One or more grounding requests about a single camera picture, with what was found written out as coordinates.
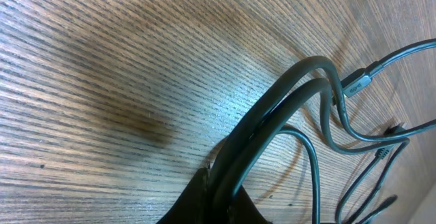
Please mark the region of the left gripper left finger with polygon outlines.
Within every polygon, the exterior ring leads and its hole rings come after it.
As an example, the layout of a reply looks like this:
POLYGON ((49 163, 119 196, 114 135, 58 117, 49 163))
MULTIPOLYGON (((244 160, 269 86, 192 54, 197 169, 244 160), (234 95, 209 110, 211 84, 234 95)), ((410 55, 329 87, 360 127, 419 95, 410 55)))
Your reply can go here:
POLYGON ((171 209, 157 224, 200 224, 204 222, 208 169, 200 168, 171 209))

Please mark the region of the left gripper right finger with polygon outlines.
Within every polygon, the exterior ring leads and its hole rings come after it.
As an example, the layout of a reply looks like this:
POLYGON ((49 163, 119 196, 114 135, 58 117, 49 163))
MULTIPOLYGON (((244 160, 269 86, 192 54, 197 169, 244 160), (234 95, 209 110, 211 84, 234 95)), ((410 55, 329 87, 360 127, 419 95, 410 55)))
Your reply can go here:
POLYGON ((229 224, 270 224, 255 207, 244 187, 240 187, 228 208, 229 224))

